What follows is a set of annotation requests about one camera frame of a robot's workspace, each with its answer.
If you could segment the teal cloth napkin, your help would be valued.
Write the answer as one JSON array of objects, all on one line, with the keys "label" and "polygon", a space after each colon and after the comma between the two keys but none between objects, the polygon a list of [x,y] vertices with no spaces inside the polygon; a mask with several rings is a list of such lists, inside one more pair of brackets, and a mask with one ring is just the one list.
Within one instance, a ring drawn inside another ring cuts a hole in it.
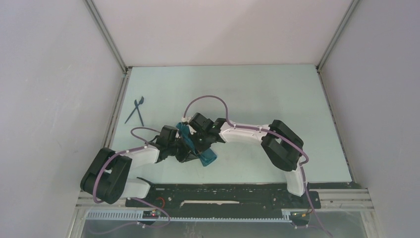
[{"label": "teal cloth napkin", "polygon": [[178,129],[180,138],[184,140],[188,148],[191,150],[190,153],[200,159],[203,167],[210,165],[217,159],[217,155],[210,148],[205,150],[198,149],[197,143],[193,142],[193,139],[190,137],[192,134],[188,125],[179,122],[176,125],[176,128]]}]

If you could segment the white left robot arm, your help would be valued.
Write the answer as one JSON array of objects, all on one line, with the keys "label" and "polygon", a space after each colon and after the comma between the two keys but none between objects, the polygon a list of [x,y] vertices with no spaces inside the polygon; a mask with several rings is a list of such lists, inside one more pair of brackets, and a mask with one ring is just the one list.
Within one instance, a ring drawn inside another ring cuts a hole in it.
[{"label": "white left robot arm", "polygon": [[80,182],[80,188],[93,196],[95,203],[113,204],[120,198],[137,197],[144,206],[152,206],[157,194],[152,183],[143,178],[129,178],[131,171],[175,157],[180,163],[198,156],[180,134],[180,130],[165,125],[157,136],[145,145],[116,152],[110,148],[99,150]]}]

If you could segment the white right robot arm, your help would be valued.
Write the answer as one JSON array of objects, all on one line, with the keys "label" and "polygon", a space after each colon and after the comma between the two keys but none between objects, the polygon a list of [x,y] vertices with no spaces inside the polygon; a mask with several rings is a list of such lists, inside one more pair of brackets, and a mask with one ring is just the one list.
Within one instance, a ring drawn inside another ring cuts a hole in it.
[{"label": "white right robot arm", "polygon": [[288,201],[294,207],[303,206],[308,195],[300,168],[303,141],[286,124],[274,120],[271,124],[250,125],[229,122],[225,118],[212,121],[200,113],[182,118],[188,127],[188,138],[196,152],[204,152],[214,143],[247,143],[259,145],[271,163],[284,171],[288,190]]}]

